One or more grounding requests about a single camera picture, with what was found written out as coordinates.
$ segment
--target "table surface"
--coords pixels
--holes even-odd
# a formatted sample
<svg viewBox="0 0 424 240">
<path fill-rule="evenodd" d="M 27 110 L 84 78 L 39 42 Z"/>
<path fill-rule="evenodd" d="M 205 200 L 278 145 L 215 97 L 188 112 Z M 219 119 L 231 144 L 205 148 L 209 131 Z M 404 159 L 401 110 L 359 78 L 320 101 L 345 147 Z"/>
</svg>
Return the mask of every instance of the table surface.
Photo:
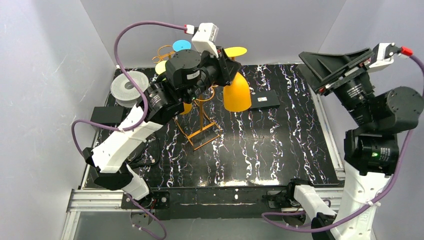
<svg viewBox="0 0 424 240">
<path fill-rule="evenodd" d="M 143 72 L 151 82 L 156 81 L 154 68 L 130 70 Z M 130 159 L 139 158 L 142 163 L 160 161 L 140 168 L 140 176 L 152 188 L 280 186 L 292 178 L 338 184 L 314 101 L 297 65 L 245 65 L 240 72 L 252 93 L 275 90 L 280 107 L 228 112 L 223 105 L 222 87 L 217 87 L 215 97 L 204 108 L 222 128 L 222 135 L 193 151 L 174 121 L 170 121 L 131 154 Z M 116 105 L 109 94 L 106 106 Z M 186 133 L 195 132 L 200 127 L 198 107 L 177 116 L 177 120 Z M 200 142 L 210 139 L 213 133 L 201 135 Z M 109 134 L 108 130 L 100 130 L 95 144 Z M 85 188 L 99 188 L 93 183 L 94 174 L 91 168 Z"/>
</svg>

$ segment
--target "cable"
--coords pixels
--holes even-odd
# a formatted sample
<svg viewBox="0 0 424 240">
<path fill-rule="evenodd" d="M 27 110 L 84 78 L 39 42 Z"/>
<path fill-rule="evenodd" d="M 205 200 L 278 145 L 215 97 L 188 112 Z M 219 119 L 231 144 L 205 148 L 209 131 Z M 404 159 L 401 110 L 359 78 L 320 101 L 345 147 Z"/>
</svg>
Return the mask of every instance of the cable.
<svg viewBox="0 0 424 240">
<path fill-rule="evenodd" d="M 297 207 L 295 212 L 299 211 L 299 209 L 301 209 L 301 207 L 302 207 L 302 205 L 299 204 L 299 206 Z"/>
<path fill-rule="evenodd" d="M 331 200 L 330 199 L 323 199 L 323 202 L 327 202 L 328 203 L 328 207 L 331 208 Z"/>
<path fill-rule="evenodd" d="M 128 80 L 131 82 L 131 84 L 135 87 L 135 89 L 137 89 L 137 91 L 140 93 L 141 98 L 143 99 L 143 115 L 140 118 L 140 120 L 138 122 L 136 122 L 134 125 L 129 126 L 129 127 L 125 127 L 123 129 L 118 129 L 117 127 L 112 127 L 112 126 L 106 126 L 103 124 L 99 124 L 96 122 L 92 122 L 90 120 L 85 120 L 85 119 L 78 119 L 76 121 L 74 121 L 71 125 L 71 132 L 72 132 L 72 138 L 73 138 L 73 142 L 75 143 L 75 147 L 78 150 L 78 152 L 83 155 L 83 151 L 81 150 L 80 146 L 78 145 L 78 141 L 77 141 L 77 137 L 75 135 L 75 125 L 77 123 L 85 123 L 85 124 L 89 124 L 91 126 L 94 127 L 98 127 L 98 128 L 102 128 L 102 129 L 106 129 L 106 130 L 110 130 L 110 131 L 130 131 L 135 129 L 136 127 L 138 127 L 140 124 L 142 124 L 142 122 L 145 120 L 146 116 L 147 116 L 147 109 L 148 109 L 148 100 L 145 96 L 145 94 L 143 93 L 142 89 L 136 84 L 136 82 L 133 80 L 133 78 L 128 74 L 128 72 L 125 70 L 124 65 L 122 64 L 119 56 L 118 56 L 118 43 L 121 40 L 122 36 L 128 32 L 128 30 L 135 28 L 137 26 L 141 26 L 141 25 L 159 25 L 159 26 L 164 26 L 164 27 L 168 27 L 168 28 L 172 28 L 172 29 L 178 29 L 178 30 L 183 30 L 186 31 L 187 27 L 185 26 L 178 26 L 178 25 L 174 25 L 174 24 L 169 24 L 169 23 L 165 23 L 165 22 L 160 22 L 160 21 L 140 21 L 140 22 L 136 22 L 133 23 L 129 26 L 127 26 L 126 28 L 124 28 L 124 30 L 122 30 L 122 32 L 118 35 L 118 37 L 115 40 L 115 44 L 113 46 L 113 53 L 115 55 L 115 60 L 118 63 L 122 73 L 128 78 Z"/>
<path fill-rule="evenodd" d="M 154 202 L 155 202 L 155 199 L 152 197 L 151 200 L 150 200 L 150 203 L 147 206 L 143 206 L 143 208 L 150 207 Z"/>
<path fill-rule="evenodd" d="M 417 65 L 418 65 L 418 67 L 421 69 L 421 71 L 422 71 L 422 76 L 424 77 L 424 63 L 420 60 L 420 59 L 418 59 L 418 57 L 417 56 L 415 56 L 415 55 L 412 55 L 412 56 L 410 56 L 409 57 L 410 59 L 412 59 Z"/>
<path fill-rule="evenodd" d="M 137 164 L 138 162 L 140 162 L 143 159 L 144 155 L 142 155 L 142 156 L 140 156 L 139 159 L 132 160 L 128 163 L 130 168 L 135 169 L 135 168 L 141 168 L 141 167 L 146 167 L 146 166 L 154 166 L 162 160 L 162 158 L 161 158 L 162 157 L 161 146 L 159 145 L 158 135 L 156 134 L 156 132 L 154 132 L 153 134 L 154 134 L 154 138 L 156 139 L 156 144 L 157 144 L 157 158 L 156 158 L 157 161 L 155 161 L 154 163 L 149 163 L 149 164 L 144 164 L 144 163 Z M 146 147 L 147 147 L 147 145 L 144 147 L 144 149 L 141 151 L 141 153 L 143 153 L 146 150 Z"/>
<path fill-rule="evenodd" d="M 150 230 L 148 230 L 148 229 L 146 229 L 146 228 L 144 228 L 144 227 L 142 227 L 142 226 L 140 226 L 140 225 L 137 225 L 137 224 L 132 224 L 134 227 L 137 227 L 139 230 L 141 230 L 141 231 L 145 231 L 146 233 L 148 233 L 150 236 L 152 236 L 153 238 L 155 238 L 156 240 L 164 240 L 165 238 L 167 238 L 167 235 L 168 235 L 168 233 L 167 233 L 167 229 L 166 229 L 166 227 L 165 227 L 165 225 L 155 216 L 155 215 L 153 215 L 151 212 L 149 212 L 147 209 L 145 209 L 144 207 L 142 207 L 138 202 L 136 202 L 134 199 L 133 199 L 133 197 L 131 196 L 131 194 L 129 194 L 129 193 L 127 193 L 126 194 L 126 196 L 129 198 L 129 200 L 137 207 L 137 208 L 139 208 L 139 209 L 141 209 L 141 210 L 143 210 L 147 215 L 149 215 L 150 217 L 152 217 L 159 225 L 160 225 L 160 227 L 163 229 L 163 233 L 164 233 L 164 236 L 163 237 L 160 237 L 160 236 L 158 236 L 158 235 L 156 235 L 156 234 L 154 234 L 153 232 L 151 232 Z"/>
<path fill-rule="evenodd" d="M 419 66 L 419 68 L 421 69 L 422 74 L 424 76 L 424 64 L 423 64 L 423 62 L 421 62 L 414 55 L 410 56 L 410 58 Z M 396 165 L 396 169 L 394 170 L 393 176 L 391 177 L 390 181 L 388 182 L 386 188 L 384 188 L 384 190 L 379 195 L 377 195 L 376 197 L 374 197 L 371 200 L 371 202 L 373 204 L 377 203 L 382 198 L 384 198 L 390 192 L 390 190 L 392 190 L 393 186 L 395 185 L 396 180 L 398 179 L 398 176 L 399 176 L 399 172 L 401 171 L 401 166 L 402 166 L 402 163 L 404 161 L 405 152 L 406 152 L 407 147 L 408 147 L 408 145 L 409 145 L 409 143 L 411 141 L 413 132 L 414 131 L 411 129 L 406 134 L 406 138 L 405 138 L 405 140 L 403 142 L 402 149 L 400 150 L 400 155 L 399 155 L 399 158 L 397 160 L 397 165 Z M 368 208 L 370 208 L 370 205 L 364 205 L 361 208 L 359 208 L 356 212 L 354 212 L 351 215 L 349 215 L 349 216 L 341 219 L 340 221 L 337 221 L 337 222 L 335 222 L 335 223 L 333 223 L 331 225 L 328 225 L 328 226 L 314 228 L 314 229 L 298 229 L 298 228 L 295 228 L 295 227 L 287 226 L 285 224 L 281 224 L 281 223 L 277 223 L 277 222 L 271 221 L 271 220 L 269 220 L 266 217 L 268 215 L 284 216 L 283 215 L 283 212 L 264 212 L 264 213 L 262 213 L 262 218 L 265 221 L 267 221 L 268 223 L 270 223 L 270 224 L 272 224 L 272 225 L 274 225 L 276 227 L 285 229 L 285 230 L 289 230 L 289 231 L 293 231 L 293 232 L 297 232 L 297 233 L 319 233 L 319 232 L 328 231 L 328 230 L 330 230 L 332 228 L 338 227 L 338 226 L 340 226 L 340 225 L 342 225 L 342 224 L 344 224 L 344 223 L 346 223 L 346 222 L 348 222 L 348 221 L 356 218 L 357 216 L 359 216 L 360 214 L 362 214 L 363 212 L 365 212 Z"/>
</svg>

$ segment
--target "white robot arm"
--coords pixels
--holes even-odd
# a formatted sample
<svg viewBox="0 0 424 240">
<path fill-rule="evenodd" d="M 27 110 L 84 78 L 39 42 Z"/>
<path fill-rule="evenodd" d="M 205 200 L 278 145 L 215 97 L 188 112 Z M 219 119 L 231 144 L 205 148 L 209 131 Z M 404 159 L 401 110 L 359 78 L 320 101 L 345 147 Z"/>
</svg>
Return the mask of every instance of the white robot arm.
<svg viewBox="0 0 424 240">
<path fill-rule="evenodd" d="M 141 143 L 146 142 L 148 136 L 183 112 L 183 102 L 191 103 L 213 84 L 231 84 L 240 69 L 240 63 L 229 59 L 221 47 L 215 46 L 218 33 L 216 25 L 201 23 L 198 28 L 192 25 L 186 27 L 186 33 L 193 35 L 192 42 L 197 51 L 176 53 L 178 57 L 173 57 L 166 63 L 166 69 L 170 70 L 158 76 L 166 78 L 166 81 L 152 83 L 144 92 L 149 108 L 142 109 L 140 103 L 137 103 L 119 125 L 118 129 L 121 131 L 114 131 L 93 149 L 84 149 L 85 161 L 95 167 L 98 173 L 95 184 L 110 190 L 121 189 L 131 194 L 135 200 L 147 196 L 149 188 L 146 182 L 125 160 Z M 132 130 L 122 130 L 137 123 L 142 118 L 143 111 L 148 111 L 145 121 Z"/>
<path fill-rule="evenodd" d="M 359 127 L 347 131 L 344 139 L 345 182 L 338 213 L 327 206 L 310 182 L 292 179 L 285 196 L 303 207 L 312 219 L 312 229 L 281 226 L 265 217 L 278 213 L 264 213 L 262 217 L 267 222 L 312 233 L 314 240 L 371 239 L 380 205 L 375 197 L 388 185 L 398 164 L 397 134 L 415 128 L 424 109 L 423 97 L 409 87 L 374 96 L 368 73 L 392 64 L 395 54 L 410 56 L 412 51 L 394 43 L 380 43 L 373 50 L 366 48 L 349 54 L 299 55 L 305 63 L 299 69 L 310 88 L 325 96 L 334 92 Z"/>
</svg>

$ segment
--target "gray wall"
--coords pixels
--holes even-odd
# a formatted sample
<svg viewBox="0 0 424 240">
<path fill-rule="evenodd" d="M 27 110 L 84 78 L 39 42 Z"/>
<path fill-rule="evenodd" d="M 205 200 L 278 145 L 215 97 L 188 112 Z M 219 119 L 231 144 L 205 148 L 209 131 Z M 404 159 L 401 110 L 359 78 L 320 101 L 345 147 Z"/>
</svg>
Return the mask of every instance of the gray wall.
<svg viewBox="0 0 424 240">
<path fill-rule="evenodd" d="M 243 64 L 298 61 L 301 51 L 318 51 L 345 0 L 81 0 L 113 60 L 118 33 L 134 22 L 156 20 L 183 26 L 212 22 L 216 44 L 246 47 Z M 139 26 L 119 45 L 125 66 L 154 66 L 163 45 L 191 39 L 180 30 Z"/>
<path fill-rule="evenodd" d="M 348 53 L 395 42 L 414 50 L 424 61 L 424 7 L 421 0 L 348 0 L 328 33 L 320 52 Z M 396 58 L 383 71 L 370 74 L 377 94 L 398 86 L 423 91 L 423 74 L 410 59 Z M 343 153 L 345 131 L 356 127 L 334 94 L 322 98 L 335 142 Z M 405 133 L 400 135 L 402 144 Z M 379 240 L 423 239 L 424 118 L 416 128 L 395 187 L 384 198 L 374 221 Z"/>
<path fill-rule="evenodd" d="M 114 64 L 79 0 L 2 0 L 0 65 L 1 239 L 59 239 Z"/>
</svg>

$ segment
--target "yellow lid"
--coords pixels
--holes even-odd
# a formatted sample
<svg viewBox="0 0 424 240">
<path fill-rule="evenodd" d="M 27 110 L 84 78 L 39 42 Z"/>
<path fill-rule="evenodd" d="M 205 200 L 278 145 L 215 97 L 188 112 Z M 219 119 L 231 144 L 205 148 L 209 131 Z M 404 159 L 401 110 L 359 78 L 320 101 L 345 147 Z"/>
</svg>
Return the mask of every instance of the yellow lid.
<svg viewBox="0 0 424 240">
<path fill-rule="evenodd" d="M 248 50 L 242 46 L 229 47 L 224 49 L 224 51 L 229 58 L 239 57 L 248 52 Z"/>
<path fill-rule="evenodd" d="M 252 106 L 249 84 L 243 75 L 237 72 L 231 85 L 224 87 L 223 101 L 229 112 L 242 112 Z"/>
<path fill-rule="evenodd" d="M 167 62 L 167 60 L 163 60 L 160 61 L 158 64 L 156 64 L 156 66 L 154 67 L 154 70 L 156 71 L 156 73 L 159 75 L 163 72 L 165 72 L 165 63 Z"/>
</svg>

